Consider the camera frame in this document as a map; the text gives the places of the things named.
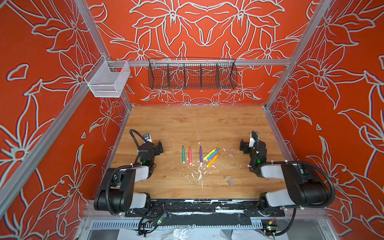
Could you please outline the green pen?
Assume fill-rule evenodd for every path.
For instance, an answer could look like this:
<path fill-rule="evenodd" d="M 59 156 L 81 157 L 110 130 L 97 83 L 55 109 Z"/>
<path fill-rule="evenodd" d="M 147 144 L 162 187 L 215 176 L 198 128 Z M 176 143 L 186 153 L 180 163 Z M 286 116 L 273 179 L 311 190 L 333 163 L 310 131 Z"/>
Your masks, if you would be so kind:
<path fill-rule="evenodd" d="M 182 163 L 183 164 L 186 163 L 185 147 L 184 146 L 182 146 Z"/>

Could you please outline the orange pen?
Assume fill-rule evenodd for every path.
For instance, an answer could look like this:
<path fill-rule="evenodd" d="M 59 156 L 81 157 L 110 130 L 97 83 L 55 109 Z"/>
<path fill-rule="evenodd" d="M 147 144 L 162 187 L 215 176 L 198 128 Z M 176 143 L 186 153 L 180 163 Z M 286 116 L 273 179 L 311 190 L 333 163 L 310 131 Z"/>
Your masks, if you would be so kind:
<path fill-rule="evenodd" d="M 207 167 L 210 167 L 214 163 L 214 161 L 218 158 L 218 156 L 219 154 L 214 155 L 214 157 L 207 164 Z"/>

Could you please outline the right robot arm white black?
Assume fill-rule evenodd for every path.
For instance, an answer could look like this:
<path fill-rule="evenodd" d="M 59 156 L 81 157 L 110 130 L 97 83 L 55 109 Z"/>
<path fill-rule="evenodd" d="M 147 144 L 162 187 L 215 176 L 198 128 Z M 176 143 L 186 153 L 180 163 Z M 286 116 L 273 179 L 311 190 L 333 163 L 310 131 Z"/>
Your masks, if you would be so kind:
<path fill-rule="evenodd" d="M 313 164 L 301 161 L 267 161 L 266 143 L 252 131 L 250 140 L 241 140 L 240 151 L 249 155 L 248 168 L 259 178 L 283 180 L 285 188 L 261 193 L 257 209 L 265 216 L 279 208 L 323 209 L 336 197 L 336 187 L 328 174 Z"/>

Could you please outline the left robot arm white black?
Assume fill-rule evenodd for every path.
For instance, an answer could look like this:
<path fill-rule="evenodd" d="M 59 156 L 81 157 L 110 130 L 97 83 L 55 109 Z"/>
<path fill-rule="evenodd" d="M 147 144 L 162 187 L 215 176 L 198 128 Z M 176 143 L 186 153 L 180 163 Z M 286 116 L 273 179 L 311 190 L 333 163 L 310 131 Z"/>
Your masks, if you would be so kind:
<path fill-rule="evenodd" d="M 162 142 L 154 144 L 150 134 L 141 135 L 131 129 L 138 150 L 134 163 L 109 168 L 94 199 L 94 210 L 109 212 L 112 216 L 134 210 L 148 210 L 151 196 L 135 192 L 135 184 L 152 177 L 156 168 L 155 158 L 164 152 Z"/>

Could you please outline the pink pen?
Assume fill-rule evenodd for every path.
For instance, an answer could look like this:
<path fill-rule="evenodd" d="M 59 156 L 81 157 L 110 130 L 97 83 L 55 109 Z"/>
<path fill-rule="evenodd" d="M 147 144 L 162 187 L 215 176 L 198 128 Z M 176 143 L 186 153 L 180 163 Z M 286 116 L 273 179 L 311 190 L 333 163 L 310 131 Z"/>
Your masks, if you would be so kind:
<path fill-rule="evenodd" d="M 189 147 L 189 164 L 190 165 L 192 165 L 192 156 L 193 156 L 193 154 L 192 154 L 192 148 L 191 147 Z"/>

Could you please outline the blue pen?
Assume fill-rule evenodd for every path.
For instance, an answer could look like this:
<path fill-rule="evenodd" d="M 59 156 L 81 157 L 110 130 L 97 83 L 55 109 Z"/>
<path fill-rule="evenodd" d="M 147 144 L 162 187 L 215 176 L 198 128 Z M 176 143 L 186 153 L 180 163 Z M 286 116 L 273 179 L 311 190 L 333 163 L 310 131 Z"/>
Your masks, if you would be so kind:
<path fill-rule="evenodd" d="M 218 152 L 220 149 L 215 149 L 207 158 L 207 161 L 210 161 Z"/>

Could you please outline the yellow pen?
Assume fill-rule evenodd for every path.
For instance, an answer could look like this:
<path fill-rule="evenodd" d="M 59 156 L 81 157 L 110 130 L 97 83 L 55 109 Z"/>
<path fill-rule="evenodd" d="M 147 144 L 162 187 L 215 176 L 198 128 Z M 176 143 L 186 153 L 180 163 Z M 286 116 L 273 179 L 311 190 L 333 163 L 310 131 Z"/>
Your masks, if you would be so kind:
<path fill-rule="evenodd" d="M 204 160 L 208 160 L 208 158 L 217 150 L 217 148 L 212 149 L 205 157 Z"/>

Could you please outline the purple pen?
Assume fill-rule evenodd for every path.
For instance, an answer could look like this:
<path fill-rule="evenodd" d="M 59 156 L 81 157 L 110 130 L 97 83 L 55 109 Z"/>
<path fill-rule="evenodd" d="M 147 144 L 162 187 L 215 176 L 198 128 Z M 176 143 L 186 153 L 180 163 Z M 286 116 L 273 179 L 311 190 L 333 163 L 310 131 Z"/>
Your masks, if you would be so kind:
<path fill-rule="evenodd" d="M 202 164 L 204 161 L 204 158 L 203 158 L 203 149 L 201 146 L 200 146 L 200 152 L 199 152 L 199 159 L 200 159 L 200 163 Z"/>

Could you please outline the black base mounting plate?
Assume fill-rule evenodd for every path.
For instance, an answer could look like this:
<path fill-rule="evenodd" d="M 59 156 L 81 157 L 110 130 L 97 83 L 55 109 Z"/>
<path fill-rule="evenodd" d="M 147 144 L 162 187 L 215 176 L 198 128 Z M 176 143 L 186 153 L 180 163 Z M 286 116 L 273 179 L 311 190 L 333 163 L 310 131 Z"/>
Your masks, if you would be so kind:
<path fill-rule="evenodd" d="M 246 217 L 284 217 L 279 207 L 262 214 L 257 199 L 152 199 L 149 206 L 160 205 L 169 214 L 244 214 Z"/>

